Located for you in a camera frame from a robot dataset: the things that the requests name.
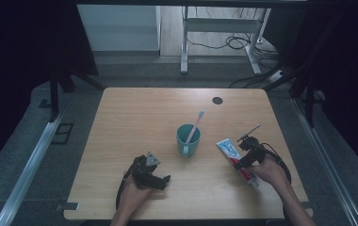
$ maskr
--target toothpaste tube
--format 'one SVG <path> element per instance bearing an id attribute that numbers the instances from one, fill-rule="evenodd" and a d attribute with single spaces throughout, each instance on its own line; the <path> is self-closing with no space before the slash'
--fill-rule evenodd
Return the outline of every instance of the toothpaste tube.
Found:
<path id="1" fill-rule="evenodd" d="M 218 142 L 217 146 L 232 162 L 232 165 L 236 164 L 241 159 L 240 154 L 237 152 L 235 146 L 233 145 L 230 139 L 227 138 Z M 256 182 L 256 177 L 253 173 L 247 172 L 244 169 L 239 169 L 238 172 L 244 178 L 247 184 L 252 185 L 253 187 L 258 187 L 258 183 Z"/>

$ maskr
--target wall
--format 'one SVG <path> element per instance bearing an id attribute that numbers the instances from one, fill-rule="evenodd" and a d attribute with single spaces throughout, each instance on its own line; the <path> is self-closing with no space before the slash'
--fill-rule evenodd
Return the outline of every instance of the wall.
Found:
<path id="1" fill-rule="evenodd" d="M 160 7 L 77 5 L 92 51 L 158 51 Z"/>

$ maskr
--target wooden tabletop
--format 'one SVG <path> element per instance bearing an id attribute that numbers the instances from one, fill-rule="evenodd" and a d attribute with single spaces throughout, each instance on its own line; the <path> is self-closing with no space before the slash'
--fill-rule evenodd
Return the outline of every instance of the wooden tabletop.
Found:
<path id="1" fill-rule="evenodd" d="M 214 97 L 223 103 L 214 104 Z M 202 109 L 198 150 L 184 159 L 177 151 L 176 130 L 184 123 L 195 123 Z M 152 152 L 161 161 L 154 175 L 171 175 L 171 180 L 133 218 L 282 218 L 282 203 L 274 189 L 260 179 L 258 188 L 247 185 L 216 146 L 226 138 L 236 145 L 256 124 L 261 127 L 252 136 L 270 144 L 283 158 L 297 196 L 308 202 L 263 90 L 106 89 L 68 199 L 79 207 L 65 210 L 64 216 L 111 219 L 123 172 L 135 157 Z"/>

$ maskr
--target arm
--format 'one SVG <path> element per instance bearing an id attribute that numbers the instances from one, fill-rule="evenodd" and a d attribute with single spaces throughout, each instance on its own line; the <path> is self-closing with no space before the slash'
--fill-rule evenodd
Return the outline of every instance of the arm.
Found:
<path id="1" fill-rule="evenodd" d="M 111 220 L 110 226 L 125 226 L 131 216 L 143 205 L 154 190 L 149 187 L 139 188 L 132 175 L 125 182 L 120 206 Z"/>
<path id="2" fill-rule="evenodd" d="M 266 155 L 265 160 L 258 166 L 247 168 L 262 180 L 270 183 L 279 194 L 285 211 L 294 225 L 316 225 L 305 209 L 302 207 L 293 187 L 288 182 L 285 171 Z"/>

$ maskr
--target teal cup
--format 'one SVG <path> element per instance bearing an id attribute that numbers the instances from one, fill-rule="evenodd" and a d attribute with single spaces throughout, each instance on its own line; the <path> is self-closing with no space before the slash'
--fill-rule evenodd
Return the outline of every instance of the teal cup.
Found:
<path id="1" fill-rule="evenodd" d="M 181 125 L 178 128 L 178 131 L 176 132 L 178 151 L 184 158 L 189 158 L 196 153 L 197 146 L 200 142 L 200 137 L 202 135 L 199 128 L 196 128 L 193 136 L 191 137 L 190 142 L 186 144 L 186 140 L 192 128 L 193 128 L 192 124 L 184 124 Z"/>

